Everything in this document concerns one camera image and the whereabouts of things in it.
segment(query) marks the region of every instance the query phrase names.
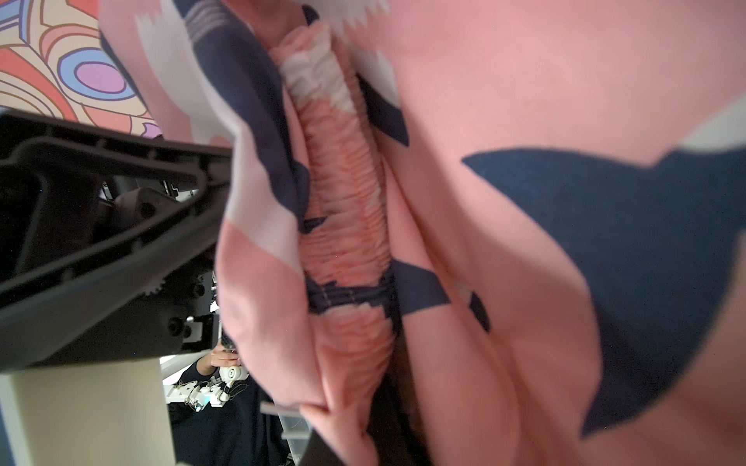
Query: navy blue shape print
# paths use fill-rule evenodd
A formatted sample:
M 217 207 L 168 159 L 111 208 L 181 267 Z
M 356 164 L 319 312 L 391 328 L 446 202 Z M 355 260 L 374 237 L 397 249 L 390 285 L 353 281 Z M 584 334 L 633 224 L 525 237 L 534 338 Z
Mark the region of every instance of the navy blue shape print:
M 637 416 L 674 384 L 716 318 L 746 227 L 746 148 L 676 150 L 650 168 L 532 148 L 463 162 L 586 278 L 603 370 L 582 435 Z
M 184 18 L 200 69 L 251 128 L 272 194 L 300 224 L 307 191 L 298 192 L 298 181 L 306 169 L 292 158 L 277 67 L 246 25 L 219 1 L 174 0 L 174 5 Z
M 368 119 L 371 125 L 383 131 L 388 137 L 409 147 L 410 135 L 407 132 L 407 125 L 404 123 L 404 115 L 401 110 L 391 105 L 362 76 L 358 75 L 357 80 L 360 82 L 360 91 L 362 91 L 363 98 L 366 101 Z
M 471 293 L 471 300 L 468 302 L 468 307 L 474 313 L 474 318 L 477 319 L 479 325 L 482 326 L 485 332 L 489 333 L 492 325 L 489 323 L 487 309 L 484 308 L 484 304 L 482 304 L 482 300 L 477 296 L 477 293 Z
M 306 218 L 305 220 L 303 220 L 303 223 L 301 223 L 301 233 L 303 233 L 304 235 L 311 233 L 314 228 L 324 223 L 325 220 L 326 217 Z
M 311 312 L 321 314 L 330 307 L 368 303 L 383 306 L 389 316 L 390 304 L 395 302 L 391 267 L 383 273 L 376 286 L 338 286 L 336 280 L 318 284 L 306 274 L 306 293 Z
M 303 16 L 306 17 L 306 24 L 309 26 L 311 23 L 319 19 L 319 12 L 313 9 L 310 5 L 302 5 L 301 8 L 303 9 Z
M 391 267 L 402 316 L 451 302 L 438 276 L 432 271 L 398 260 L 393 260 Z

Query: person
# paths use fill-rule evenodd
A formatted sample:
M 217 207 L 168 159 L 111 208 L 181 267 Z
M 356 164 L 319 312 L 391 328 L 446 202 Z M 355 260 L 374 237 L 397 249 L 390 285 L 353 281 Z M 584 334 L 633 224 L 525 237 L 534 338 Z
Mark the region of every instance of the person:
M 178 383 L 208 382 L 219 377 L 218 368 L 240 365 L 235 352 L 222 343 L 190 365 Z M 192 466 L 283 466 L 290 448 L 281 438 L 277 416 L 259 412 L 269 395 L 249 376 L 227 389 L 232 398 L 222 408 L 200 412 L 182 403 L 169 404 L 174 450 L 178 462 Z

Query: ruffled fabric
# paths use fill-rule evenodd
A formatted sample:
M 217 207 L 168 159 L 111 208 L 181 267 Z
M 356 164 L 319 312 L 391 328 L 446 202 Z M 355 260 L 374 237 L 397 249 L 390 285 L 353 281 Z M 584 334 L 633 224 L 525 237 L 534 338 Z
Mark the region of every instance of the ruffled fabric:
M 366 428 L 393 331 L 383 304 L 359 302 L 352 289 L 382 286 L 391 263 L 380 156 L 347 52 L 326 24 L 295 29 L 270 56 L 306 140 L 310 198 L 299 252 L 307 280 L 326 301 L 311 318 L 326 404 L 301 412 L 340 458 L 373 465 Z M 348 297 L 341 306 L 340 293 Z

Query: white robotic hand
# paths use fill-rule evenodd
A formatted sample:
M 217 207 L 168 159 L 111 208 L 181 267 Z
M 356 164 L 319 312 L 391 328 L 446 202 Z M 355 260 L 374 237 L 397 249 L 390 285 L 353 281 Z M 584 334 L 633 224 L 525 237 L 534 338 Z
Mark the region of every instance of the white robotic hand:
M 229 368 L 220 368 L 220 380 L 225 382 L 225 386 L 230 388 L 238 380 L 246 380 L 248 371 L 242 365 L 230 366 Z
M 200 412 L 209 404 L 213 408 L 222 408 L 231 396 L 223 391 L 220 384 L 199 387 L 197 382 L 183 385 L 164 385 L 163 392 L 167 403 L 186 403 Z

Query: pink cloth with navy pattern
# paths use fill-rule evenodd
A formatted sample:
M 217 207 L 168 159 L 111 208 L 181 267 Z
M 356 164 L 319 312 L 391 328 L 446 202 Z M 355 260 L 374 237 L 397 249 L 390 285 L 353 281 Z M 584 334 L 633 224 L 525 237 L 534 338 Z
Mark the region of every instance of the pink cloth with navy pattern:
M 400 318 L 437 465 L 741 464 L 746 3 L 309 3 L 101 3 L 164 136 L 233 147 L 255 380 L 376 464 Z

